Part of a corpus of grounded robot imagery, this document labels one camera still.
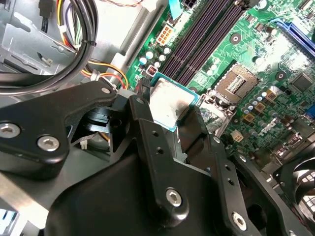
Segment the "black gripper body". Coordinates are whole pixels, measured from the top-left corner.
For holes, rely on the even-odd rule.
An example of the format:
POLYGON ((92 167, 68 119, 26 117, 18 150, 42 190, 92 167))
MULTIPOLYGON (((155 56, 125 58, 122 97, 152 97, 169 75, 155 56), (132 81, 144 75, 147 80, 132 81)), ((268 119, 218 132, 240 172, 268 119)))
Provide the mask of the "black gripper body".
POLYGON ((230 236, 214 182, 176 162, 189 200, 187 218, 164 228, 148 211, 139 160, 131 155, 63 191, 46 221, 48 236, 230 236))

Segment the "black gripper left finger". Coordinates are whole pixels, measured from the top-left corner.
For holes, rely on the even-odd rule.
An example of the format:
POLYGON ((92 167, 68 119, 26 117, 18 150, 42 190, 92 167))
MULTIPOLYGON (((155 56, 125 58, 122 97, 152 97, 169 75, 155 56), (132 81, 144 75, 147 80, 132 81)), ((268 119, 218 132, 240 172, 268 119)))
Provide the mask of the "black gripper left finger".
POLYGON ((189 202, 174 178, 176 163, 144 97, 125 98, 100 82, 89 82, 1 108, 0 121, 1 170, 31 179, 55 178, 71 144, 106 131, 112 165, 131 155, 139 160, 150 215, 164 228, 187 218, 189 202))

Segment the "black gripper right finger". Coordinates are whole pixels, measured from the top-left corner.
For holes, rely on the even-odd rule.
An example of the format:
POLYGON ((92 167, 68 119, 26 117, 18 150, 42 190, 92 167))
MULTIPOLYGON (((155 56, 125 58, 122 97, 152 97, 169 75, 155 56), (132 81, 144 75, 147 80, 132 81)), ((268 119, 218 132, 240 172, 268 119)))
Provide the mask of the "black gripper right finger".
POLYGON ((221 236, 293 236, 295 215, 242 154, 227 156, 198 107, 179 123, 186 163, 210 174, 216 232, 221 236))

